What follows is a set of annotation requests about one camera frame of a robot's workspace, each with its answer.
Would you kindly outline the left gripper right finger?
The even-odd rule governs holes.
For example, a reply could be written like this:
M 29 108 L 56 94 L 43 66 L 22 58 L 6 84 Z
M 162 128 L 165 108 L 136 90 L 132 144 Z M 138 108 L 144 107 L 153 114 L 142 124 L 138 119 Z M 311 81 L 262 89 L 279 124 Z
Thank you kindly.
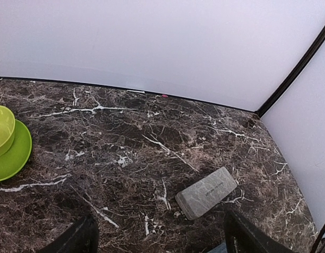
M 237 211 L 226 212 L 224 234 L 228 252 L 292 252 L 267 236 Z

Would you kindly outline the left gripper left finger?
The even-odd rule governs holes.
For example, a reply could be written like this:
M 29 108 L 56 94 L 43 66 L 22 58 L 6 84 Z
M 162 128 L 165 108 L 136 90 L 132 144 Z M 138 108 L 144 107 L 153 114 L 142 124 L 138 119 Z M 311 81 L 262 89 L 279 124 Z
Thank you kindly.
M 37 252 L 97 252 L 98 245 L 98 224 L 93 215 L 86 215 Z

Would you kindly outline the teal glasses case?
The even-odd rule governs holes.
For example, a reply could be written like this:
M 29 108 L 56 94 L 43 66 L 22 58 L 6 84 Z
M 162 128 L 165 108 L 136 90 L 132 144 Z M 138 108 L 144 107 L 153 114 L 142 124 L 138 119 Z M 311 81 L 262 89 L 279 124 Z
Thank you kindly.
M 222 244 L 213 248 L 209 253 L 227 253 L 226 244 L 223 242 Z
M 175 199 L 188 220 L 194 220 L 212 209 L 237 187 L 225 167 L 176 194 Z

